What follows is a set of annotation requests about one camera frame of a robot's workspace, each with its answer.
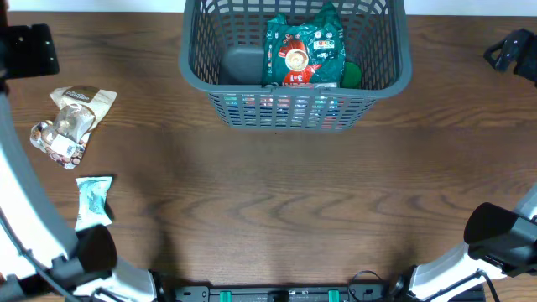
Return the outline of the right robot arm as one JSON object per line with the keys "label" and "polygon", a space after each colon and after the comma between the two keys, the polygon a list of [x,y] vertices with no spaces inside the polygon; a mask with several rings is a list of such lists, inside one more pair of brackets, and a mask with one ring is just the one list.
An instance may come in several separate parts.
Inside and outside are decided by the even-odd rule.
{"label": "right robot arm", "polygon": [[431,263],[402,275],[395,301],[450,301],[486,283],[494,300],[494,279],[536,275],[536,188],[509,211],[481,204],[465,226],[463,241]]}

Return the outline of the grey plastic mesh basket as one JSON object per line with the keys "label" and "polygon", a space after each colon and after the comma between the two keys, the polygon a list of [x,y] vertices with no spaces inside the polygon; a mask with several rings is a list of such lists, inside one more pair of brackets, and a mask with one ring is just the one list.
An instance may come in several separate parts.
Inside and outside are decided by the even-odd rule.
{"label": "grey plastic mesh basket", "polygon": [[[188,1],[180,71],[208,98],[268,92],[269,87],[261,85],[266,23],[277,13],[293,21],[311,21],[321,5],[311,0]],[[310,130],[338,132],[353,127],[375,101],[399,94],[412,75],[404,0],[336,1],[334,5],[342,15],[347,56],[362,70],[362,81],[358,89],[330,89],[326,94],[341,98],[347,108],[335,128]]]}

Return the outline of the black aluminium rail base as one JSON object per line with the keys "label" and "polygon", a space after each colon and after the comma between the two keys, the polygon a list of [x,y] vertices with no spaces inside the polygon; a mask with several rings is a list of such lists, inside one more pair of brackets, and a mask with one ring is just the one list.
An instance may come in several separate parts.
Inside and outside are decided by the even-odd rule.
{"label": "black aluminium rail base", "polygon": [[418,301],[406,277],[391,288],[388,282],[354,278],[349,284],[212,287],[192,285],[172,291],[174,302],[369,302]]}

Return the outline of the Kleenex tissue multipack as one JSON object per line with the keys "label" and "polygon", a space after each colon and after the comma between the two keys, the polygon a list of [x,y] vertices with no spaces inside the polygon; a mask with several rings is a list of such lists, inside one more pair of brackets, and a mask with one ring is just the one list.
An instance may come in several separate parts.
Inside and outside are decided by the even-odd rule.
{"label": "Kleenex tissue multipack", "polygon": [[235,128],[331,129],[347,108],[345,101],[326,93],[334,84],[271,86],[264,93],[210,94],[216,113]]}

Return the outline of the green Nescafe coffee bag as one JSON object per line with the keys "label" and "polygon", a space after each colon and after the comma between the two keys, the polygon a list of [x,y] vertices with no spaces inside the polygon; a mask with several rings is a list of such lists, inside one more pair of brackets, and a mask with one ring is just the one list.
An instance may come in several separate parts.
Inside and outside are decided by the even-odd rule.
{"label": "green Nescafe coffee bag", "polygon": [[333,3],[300,25],[279,13],[267,22],[263,45],[264,86],[338,86],[346,51],[344,27]]}

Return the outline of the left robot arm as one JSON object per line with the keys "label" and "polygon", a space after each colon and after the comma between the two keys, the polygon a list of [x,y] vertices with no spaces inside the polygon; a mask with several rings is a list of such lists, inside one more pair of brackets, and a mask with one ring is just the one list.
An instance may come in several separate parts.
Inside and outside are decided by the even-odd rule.
{"label": "left robot arm", "polygon": [[1,285],[3,301],[60,294],[68,301],[158,301],[148,270],[117,255],[105,226],[76,232],[45,194],[1,89]]}

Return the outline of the small green packet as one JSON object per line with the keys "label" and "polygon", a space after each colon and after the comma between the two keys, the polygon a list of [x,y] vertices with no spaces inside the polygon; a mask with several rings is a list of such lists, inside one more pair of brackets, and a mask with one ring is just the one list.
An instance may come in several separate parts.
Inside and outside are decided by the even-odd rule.
{"label": "small green packet", "polygon": [[362,70],[352,62],[346,62],[341,77],[341,88],[358,89],[362,81]]}

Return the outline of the Pantree cookie pouch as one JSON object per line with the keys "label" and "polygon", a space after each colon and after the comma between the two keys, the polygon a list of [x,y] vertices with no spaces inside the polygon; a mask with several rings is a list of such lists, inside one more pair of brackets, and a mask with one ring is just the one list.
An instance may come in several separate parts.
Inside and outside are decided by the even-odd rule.
{"label": "Pantree cookie pouch", "polygon": [[55,120],[35,124],[29,140],[64,169],[74,169],[86,152],[91,133],[111,109],[117,93],[93,86],[67,86],[55,89],[50,98],[60,111]]}

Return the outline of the small white-green sachet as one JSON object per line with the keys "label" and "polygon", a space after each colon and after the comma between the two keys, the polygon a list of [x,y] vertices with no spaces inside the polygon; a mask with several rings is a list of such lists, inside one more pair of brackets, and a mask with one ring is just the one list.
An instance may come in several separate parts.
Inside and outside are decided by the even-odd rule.
{"label": "small white-green sachet", "polygon": [[79,189],[79,211],[75,231],[94,227],[108,226],[112,219],[107,214],[107,192],[112,186],[111,176],[91,176],[76,179]]}

